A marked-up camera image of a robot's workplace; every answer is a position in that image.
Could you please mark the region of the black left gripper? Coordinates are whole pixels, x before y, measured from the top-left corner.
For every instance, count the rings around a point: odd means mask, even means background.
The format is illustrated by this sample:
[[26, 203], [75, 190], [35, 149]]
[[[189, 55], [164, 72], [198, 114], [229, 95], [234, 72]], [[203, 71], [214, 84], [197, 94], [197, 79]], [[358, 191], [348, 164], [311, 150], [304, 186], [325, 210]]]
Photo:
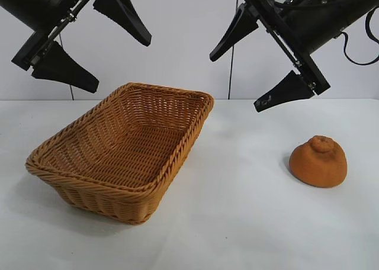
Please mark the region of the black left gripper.
[[[36, 79], [65, 83], [95, 93], [99, 80], [77, 64], [58, 42], [53, 41], [70, 22], [76, 20], [77, 14], [88, 2], [89, 0], [1, 0], [3, 9], [34, 31], [13, 57], [12, 63], [24, 70], [34, 66], [31, 75]], [[142, 45], [147, 47], [151, 44], [152, 35], [138, 16], [131, 0], [95, 0], [93, 7]]]

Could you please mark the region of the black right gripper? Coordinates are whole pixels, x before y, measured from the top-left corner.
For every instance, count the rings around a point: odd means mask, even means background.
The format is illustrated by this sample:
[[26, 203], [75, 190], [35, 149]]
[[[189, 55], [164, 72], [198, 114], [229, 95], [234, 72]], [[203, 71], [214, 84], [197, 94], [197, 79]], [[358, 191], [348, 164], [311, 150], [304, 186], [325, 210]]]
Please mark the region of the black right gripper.
[[300, 74], [291, 70], [253, 104], [261, 112], [291, 101], [322, 94], [330, 85], [311, 54], [367, 13], [367, 0], [244, 0], [227, 31], [210, 53], [215, 62], [258, 28], [257, 19], [274, 36], [287, 56], [294, 55]]

